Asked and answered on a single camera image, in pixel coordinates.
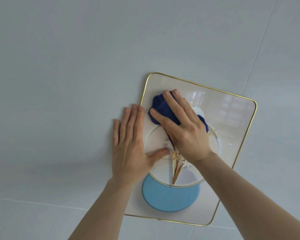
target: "tiled floor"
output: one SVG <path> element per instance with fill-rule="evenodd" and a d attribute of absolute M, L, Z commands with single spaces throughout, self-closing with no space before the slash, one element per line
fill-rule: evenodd
<path fill-rule="evenodd" d="M 66 239 L 149 72 L 252 98 L 235 170 L 300 220 L 300 0 L 0 0 L 0 239 Z M 242 239 L 124 217 L 119 239 Z"/>

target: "microfiber cloth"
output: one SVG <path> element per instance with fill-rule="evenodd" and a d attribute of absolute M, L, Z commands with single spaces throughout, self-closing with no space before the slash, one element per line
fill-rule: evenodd
<path fill-rule="evenodd" d="M 176 98 L 173 96 L 172 91 L 170 91 L 170 94 L 172 95 L 172 97 L 174 98 L 174 100 L 176 100 Z M 174 123 L 176 123 L 177 125 L 180 125 L 180 121 L 178 120 L 178 118 L 175 116 L 175 114 L 172 112 L 172 110 L 170 109 L 169 105 L 167 104 L 167 102 L 164 100 L 164 96 L 162 94 L 157 95 L 153 98 L 152 100 L 152 106 L 150 109 L 156 109 L 160 114 L 162 114 L 165 117 L 168 117 L 169 119 L 171 119 Z M 153 123 L 155 123 L 156 125 L 160 125 L 160 123 L 155 120 L 154 117 L 152 117 L 152 115 L 150 114 L 150 110 L 148 111 L 148 115 L 150 116 L 150 119 Z M 209 128 L 208 125 L 206 123 L 206 121 L 204 120 L 204 118 L 201 115 L 198 115 L 199 119 L 204 123 L 204 125 L 206 126 L 206 132 L 208 133 Z"/>

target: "grout line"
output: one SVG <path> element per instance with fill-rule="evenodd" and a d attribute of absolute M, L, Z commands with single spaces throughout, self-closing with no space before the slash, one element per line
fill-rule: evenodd
<path fill-rule="evenodd" d="M 226 228 L 226 229 L 233 229 L 233 230 L 236 230 L 235 228 L 233 227 L 227 227 L 227 226 L 214 226 L 214 225 L 209 225 L 210 227 L 215 227 L 215 228 Z"/>
<path fill-rule="evenodd" d="M 272 8 L 272 12 L 271 12 L 271 15 L 270 15 L 269 21 L 268 21 L 268 23 L 267 23 L 267 26 L 266 26 L 266 28 L 265 28 L 265 31 L 264 31 L 264 33 L 263 33 L 263 36 L 262 36 L 262 39 L 261 39 L 261 42 L 260 42 L 260 45 L 259 45 L 258 51 L 256 52 L 256 57 L 255 57 L 255 58 L 254 58 L 254 60 L 253 60 L 253 64 L 252 64 L 252 67 L 251 67 L 251 70 L 250 70 L 250 73 L 249 73 L 249 76 L 248 76 L 247 82 L 246 82 L 246 84 L 244 85 L 244 89 L 243 89 L 243 92 L 242 92 L 242 96 L 244 95 L 244 90 L 246 89 L 246 86 L 247 86 L 248 80 L 249 80 L 249 78 L 250 78 L 250 75 L 251 75 L 251 72 L 252 72 L 252 68 L 253 68 L 253 66 L 254 66 L 254 63 L 256 62 L 256 58 L 257 58 L 257 56 L 258 56 L 258 53 L 259 53 L 259 50 L 260 50 L 260 47 L 261 47 L 261 44 L 262 44 L 263 38 L 264 38 L 264 36 L 265 36 L 265 34 L 266 34 L 266 31 L 267 31 L 268 25 L 269 25 L 269 23 L 270 23 L 270 19 L 271 19 L 271 17 L 272 17 L 273 10 L 275 9 L 276 3 L 277 3 L 277 0 L 275 0 L 275 2 L 274 2 L 274 5 L 273 5 L 273 8 Z"/>
<path fill-rule="evenodd" d="M 190 234 L 189 240 L 191 240 L 191 236 L 192 236 L 193 230 L 194 230 L 194 228 L 192 228 L 192 231 L 191 231 L 191 234 Z"/>
<path fill-rule="evenodd" d="M 13 201 L 13 202 L 18 202 L 18 203 L 28 203 L 28 204 L 35 204 L 35 205 L 42 205 L 42 206 L 57 206 L 57 207 L 63 207 L 63 208 L 69 208 L 69 209 L 75 209 L 75 210 L 84 210 L 84 211 L 87 211 L 87 210 L 88 210 L 88 209 L 76 208 L 76 207 L 70 207 L 70 206 L 55 205 L 55 204 L 45 204 L 45 203 L 37 203 L 37 202 L 24 201 L 24 200 L 14 200 L 14 199 L 7 199 L 7 198 L 0 198 L 0 200 Z"/>

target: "blue oval shape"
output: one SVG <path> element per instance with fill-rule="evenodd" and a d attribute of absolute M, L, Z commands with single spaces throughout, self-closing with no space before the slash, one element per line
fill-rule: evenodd
<path fill-rule="evenodd" d="M 177 212 L 191 206 L 199 196 L 200 184 L 190 187 L 171 187 L 159 183 L 149 174 L 141 188 L 144 200 L 152 208 L 162 212 Z"/>

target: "person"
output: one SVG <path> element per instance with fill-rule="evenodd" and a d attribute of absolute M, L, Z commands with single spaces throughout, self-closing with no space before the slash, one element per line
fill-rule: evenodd
<path fill-rule="evenodd" d="M 245 240 L 300 239 L 300 221 L 229 167 L 209 147 L 205 125 L 178 90 L 163 97 L 181 122 L 176 125 L 155 109 L 151 115 L 160 122 L 173 144 L 192 163 L 217 194 Z M 160 149 L 147 156 L 143 150 L 144 109 L 134 104 L 125 108 L 122 122 L 114 120 L 112 178 L 88 210 L 69 240 L 118 239 L 124 212 L 134 185 L 153 165 L 168 155 Z"/>

